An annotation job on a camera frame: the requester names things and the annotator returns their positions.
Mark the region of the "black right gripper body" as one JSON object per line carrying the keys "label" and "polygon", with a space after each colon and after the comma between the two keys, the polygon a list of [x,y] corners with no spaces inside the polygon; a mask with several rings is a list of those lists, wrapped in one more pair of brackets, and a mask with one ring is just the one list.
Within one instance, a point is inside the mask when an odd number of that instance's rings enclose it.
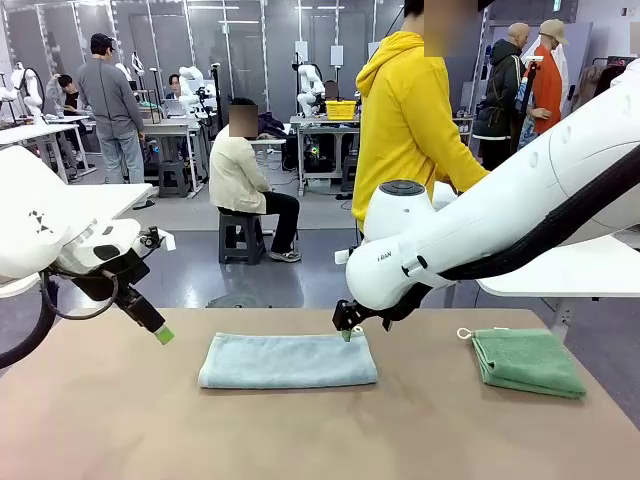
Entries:
{"label": "black right gripper body", "polygon": [[386,331],[390,331],[394,322],[399,322],[407,318],[414,310],[420,307],[420,285],[414,284],[406,293],[404,293],[399,301],[391,307],[371,308],[362,305],[357,300],[353,301],[354,305],[362,308],[362,323],[369,318],[379,317],[382,319],[382,326]]}

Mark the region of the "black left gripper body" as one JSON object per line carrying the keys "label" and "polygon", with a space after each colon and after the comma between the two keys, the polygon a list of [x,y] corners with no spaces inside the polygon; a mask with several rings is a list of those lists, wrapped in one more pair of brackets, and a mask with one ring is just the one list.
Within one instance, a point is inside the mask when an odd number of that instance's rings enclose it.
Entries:
{"label": "black left gripper body", "polygon": [[149,313],[149,301],[134,288],[149,273],[144,260],[130,249],[87,275],[75,278],[74,284],[94,302],[104,302],[99,313],[112,305],[127,313]]}

